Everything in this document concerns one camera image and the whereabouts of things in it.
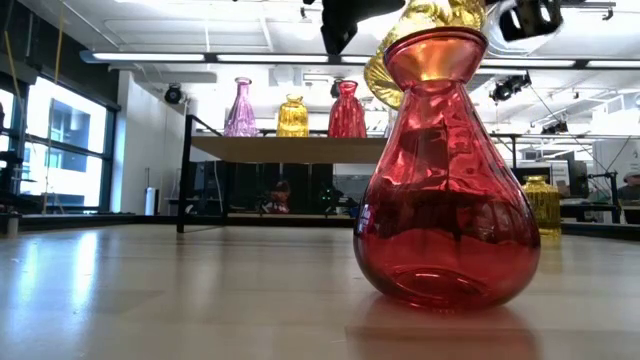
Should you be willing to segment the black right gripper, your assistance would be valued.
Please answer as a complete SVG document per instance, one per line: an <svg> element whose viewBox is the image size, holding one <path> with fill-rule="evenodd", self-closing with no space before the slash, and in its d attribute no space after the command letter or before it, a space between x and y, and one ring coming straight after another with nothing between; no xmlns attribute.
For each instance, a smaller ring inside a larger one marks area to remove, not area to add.
<svg viewBox="0 0 640 360"><path fill-rule="evenodd" d="M560 0L322 0L326 51L339 55L364 20L401 11L398 37L437 26L481 29L492 7L507 42L546 36L563 24Z"/></svg>

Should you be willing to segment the large yellow embossed glass vase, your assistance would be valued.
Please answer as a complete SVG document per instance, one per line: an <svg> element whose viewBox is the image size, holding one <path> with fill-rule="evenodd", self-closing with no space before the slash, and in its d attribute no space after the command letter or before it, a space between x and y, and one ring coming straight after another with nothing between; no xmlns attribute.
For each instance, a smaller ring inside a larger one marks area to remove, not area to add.
<svg viewBox="0 0 640 360"><path fill-rule="evenodd" d="M437 27L467 27L481 30L487 19L487 0L407 0L398 21L390 28L374 56L364 67L364 80L373 95L397 110L404 93L384 65L386 49L414 32Z"/></svg>

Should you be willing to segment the red ribbed flared glass vase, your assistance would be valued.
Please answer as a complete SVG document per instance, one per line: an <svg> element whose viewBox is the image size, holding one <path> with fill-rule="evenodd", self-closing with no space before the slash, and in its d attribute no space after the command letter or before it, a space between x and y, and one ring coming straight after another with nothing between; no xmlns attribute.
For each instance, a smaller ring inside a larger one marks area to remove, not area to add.
<svg viewBox="0 0 640 360"><path fill-rule="evenodd" d="M338 83L338 98L329 118L330 138L366 138L365 112L355 93L358 83L344 80Z"/></svg>

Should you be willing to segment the yellow ribbed glass vase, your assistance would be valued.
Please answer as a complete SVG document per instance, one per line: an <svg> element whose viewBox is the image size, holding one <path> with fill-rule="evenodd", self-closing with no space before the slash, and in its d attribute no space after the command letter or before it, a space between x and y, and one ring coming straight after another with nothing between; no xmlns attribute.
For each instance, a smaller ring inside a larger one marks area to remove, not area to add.
<svg viewBox="0 0 640 360"><path fill-rule="evenodd" d="M288 94L278 112L277 137L308 137L309 113L302 95Z"/></svg>

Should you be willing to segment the purple tall glass vase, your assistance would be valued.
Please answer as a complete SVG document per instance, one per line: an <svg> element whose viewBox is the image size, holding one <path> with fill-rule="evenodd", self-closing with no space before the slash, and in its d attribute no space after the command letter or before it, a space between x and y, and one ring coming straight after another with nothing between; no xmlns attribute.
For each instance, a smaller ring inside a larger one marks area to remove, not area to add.
<svg viewBox="0 0 640 360"><path fill-rule="evenodd" d="M255 115L249 101L252 81L246 77L235 79L237 92L234 103L224 124L226 137L255 137L258 134Z"/></svg>

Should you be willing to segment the black ceiling spotlight cluster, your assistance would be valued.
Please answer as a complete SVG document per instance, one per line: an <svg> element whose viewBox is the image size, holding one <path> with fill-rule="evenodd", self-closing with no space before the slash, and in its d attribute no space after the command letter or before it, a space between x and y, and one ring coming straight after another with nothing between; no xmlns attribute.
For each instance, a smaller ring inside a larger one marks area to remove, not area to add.
<svg viewBox="0 0 640 360"><path fill-rule="evenodd" d="M503 81L497 82L495 88L489 93L489 97L495 103L504 102L531 84L528 72L522 75L511 75Z"/></svg>

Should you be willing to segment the person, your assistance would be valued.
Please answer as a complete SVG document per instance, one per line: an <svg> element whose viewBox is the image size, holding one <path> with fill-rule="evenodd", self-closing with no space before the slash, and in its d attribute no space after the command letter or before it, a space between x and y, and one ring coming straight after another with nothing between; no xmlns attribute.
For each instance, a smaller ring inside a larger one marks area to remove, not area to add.
<svg viewBox="0 0 640 360"><path fill-rule="evenodd" d="M287 181L279 181L270 192L267 200L262 204L262 209L269 214L288 214L288 199L291 194Z"/></svg>
<svg viewBox="0 0 640 360"><path fill-rule="evenodd" d="M622 202L640 201L640 171L627 173L623 181L625 185L618 189L618 198Z"/></svg>

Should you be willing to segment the long ceiling light bar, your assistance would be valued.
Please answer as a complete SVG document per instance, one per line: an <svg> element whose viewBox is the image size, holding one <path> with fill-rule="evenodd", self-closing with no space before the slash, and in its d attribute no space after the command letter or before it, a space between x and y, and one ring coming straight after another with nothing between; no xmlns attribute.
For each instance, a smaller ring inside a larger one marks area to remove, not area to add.
<svg viewBox="0 0 640 360"><path fill-rule="evenodd" d="M189 64L311 64L365 65L364 55L277 54L277 53L149 53L81 51L86 63L189 63ZM553 59L553 58L486 58L482 68L501 69L576 69L598 71L640 70L640 59Z"/></svg>

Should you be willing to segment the red teardrop glass vase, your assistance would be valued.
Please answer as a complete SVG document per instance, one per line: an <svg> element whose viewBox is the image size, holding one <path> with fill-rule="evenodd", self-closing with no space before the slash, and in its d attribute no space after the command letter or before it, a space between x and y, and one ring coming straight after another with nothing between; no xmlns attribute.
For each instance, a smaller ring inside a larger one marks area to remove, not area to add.
<svg viewBox="0 0 640 360"><path fill-rule="evenodd" d="M505 304L539 263L534 214L466 90L487 44L477 30L447 26L402 37L384 55L403 99L353 244L368 281L415 306Z"/></svg>

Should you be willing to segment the small yellow glass vase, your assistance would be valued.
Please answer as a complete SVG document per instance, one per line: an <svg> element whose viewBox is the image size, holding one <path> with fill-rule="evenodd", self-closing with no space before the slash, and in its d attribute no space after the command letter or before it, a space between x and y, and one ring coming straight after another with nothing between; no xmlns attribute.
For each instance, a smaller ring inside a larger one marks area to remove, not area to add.
<svg viewBox="0 0 640 360"><path fill-rule="evenodd" d="M532 208L542 237L561 237L561 195L559 190L546 183L545 176L527 176L522 186Z"/></svg>

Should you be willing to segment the large window black frame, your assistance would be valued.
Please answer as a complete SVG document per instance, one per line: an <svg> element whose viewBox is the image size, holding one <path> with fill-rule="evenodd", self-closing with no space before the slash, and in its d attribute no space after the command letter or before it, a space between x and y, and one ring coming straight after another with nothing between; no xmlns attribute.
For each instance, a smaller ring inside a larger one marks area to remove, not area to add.
<svg viewBox="0 0 640 360"><path fill-rule="evenodd" d="M46 78L0 82L0 209L106 211L113 128L113 111Z"/></svg>

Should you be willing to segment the white machine enclosure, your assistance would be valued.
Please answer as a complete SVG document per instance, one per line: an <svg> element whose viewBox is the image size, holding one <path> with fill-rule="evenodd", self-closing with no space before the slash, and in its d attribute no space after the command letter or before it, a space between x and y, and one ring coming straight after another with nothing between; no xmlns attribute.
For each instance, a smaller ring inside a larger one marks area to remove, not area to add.
<svg viewBox="0 0 640 360"><path fill-rule="evenodd" d="M599 140L593 143L597 173L617 172L625 175L640 172L640 140Z"/></svg>

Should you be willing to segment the black metal table frame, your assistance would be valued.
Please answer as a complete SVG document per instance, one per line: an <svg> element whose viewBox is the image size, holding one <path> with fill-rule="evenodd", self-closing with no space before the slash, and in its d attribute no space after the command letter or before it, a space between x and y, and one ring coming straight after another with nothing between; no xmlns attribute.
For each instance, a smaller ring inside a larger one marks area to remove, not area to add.
<svg viewBox="0 0 640 360"><path fill-rule="evenodd" d="M143 216L132 214L91 215L0 215L0 231L5 231L9 220L17 219L17 229L23 232L62 230L72 228L105 227L116 225L178 225L177 216ZM354 219L338 217L187 217L184 226L259 226L353 228ZM626 240L640 243L640 225L595 224L568 222L562 224L562 234L603 239Z"/></svg>

